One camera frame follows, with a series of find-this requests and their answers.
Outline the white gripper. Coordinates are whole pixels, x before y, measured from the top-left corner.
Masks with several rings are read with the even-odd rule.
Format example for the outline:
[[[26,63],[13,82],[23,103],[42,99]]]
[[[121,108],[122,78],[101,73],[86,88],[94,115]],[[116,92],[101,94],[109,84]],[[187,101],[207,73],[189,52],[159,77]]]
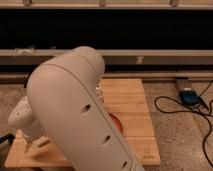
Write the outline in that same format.
[[[25,140],[25,153],[29,152],[33,143],[36,143],[38,147],[42,147],[50,142],[49,137],[45,135],[42,128],[25,128],[22,130],[22,136]]]

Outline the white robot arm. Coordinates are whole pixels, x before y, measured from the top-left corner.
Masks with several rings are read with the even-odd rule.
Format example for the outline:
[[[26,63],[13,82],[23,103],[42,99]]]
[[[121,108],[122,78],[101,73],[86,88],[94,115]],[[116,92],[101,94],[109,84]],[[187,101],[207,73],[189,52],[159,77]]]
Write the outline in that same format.
[[[40,64],[8,117],[31,143],[48,135],[77,171],[145,171],[96,93],[102,55],[80,46]]]

